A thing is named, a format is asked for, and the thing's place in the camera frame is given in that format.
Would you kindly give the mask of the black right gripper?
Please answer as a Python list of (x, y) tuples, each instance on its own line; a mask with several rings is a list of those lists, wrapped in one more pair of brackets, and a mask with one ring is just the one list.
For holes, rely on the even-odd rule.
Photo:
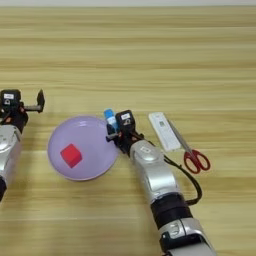
[(115, 145), (124, 153), (129, 155), (131, 147), (134, 143), (143, 140), (144, 135), (139, 134), (136, 131), (118, 131), (116, 132), (115, 128), (108, 124), (107, 125), (107, 136), (106, 140), (108, 142), (114, 141)]

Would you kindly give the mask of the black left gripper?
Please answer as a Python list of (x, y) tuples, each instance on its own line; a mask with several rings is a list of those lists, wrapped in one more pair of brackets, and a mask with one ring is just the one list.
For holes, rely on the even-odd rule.
[(25, 106), (24, 108), (20, 107), (18, 110), (7, 113), (0, 121), (0, 125), (13, 125), (22, 132), (28, 122), (28, 114), (26, 111), (41, 113), (44, 110), (44, 105), (44, 93), (43, 90), (40, 90), (37, 95), (36, 105)]

